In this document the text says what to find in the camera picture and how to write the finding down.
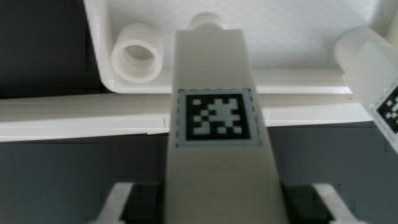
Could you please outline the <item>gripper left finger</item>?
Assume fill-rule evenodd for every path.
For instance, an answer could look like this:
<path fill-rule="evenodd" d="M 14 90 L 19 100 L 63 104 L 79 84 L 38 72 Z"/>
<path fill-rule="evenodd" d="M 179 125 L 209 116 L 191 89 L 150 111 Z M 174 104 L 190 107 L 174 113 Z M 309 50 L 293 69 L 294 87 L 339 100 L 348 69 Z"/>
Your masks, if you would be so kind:
<path fill-rule="evenodd" d="M 113 184 L 99 214 L 86 224 L 126 224 L 120 220 L 120 215 L 133 186 L 134 184 L 131 182 L 117 182 Z"/>

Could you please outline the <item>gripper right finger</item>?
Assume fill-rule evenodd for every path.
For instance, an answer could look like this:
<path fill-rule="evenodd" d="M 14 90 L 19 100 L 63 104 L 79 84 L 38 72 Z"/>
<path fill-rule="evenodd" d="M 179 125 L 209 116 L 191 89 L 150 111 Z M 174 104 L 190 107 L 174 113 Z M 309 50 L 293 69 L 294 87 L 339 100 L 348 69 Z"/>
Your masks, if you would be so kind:
<path fill-rule="evenodd" d="M 332 185 L 325 183 L 314 183 L 312 188 L 332 215 L 328 224 L 367 224 L 353 216 Z"/>

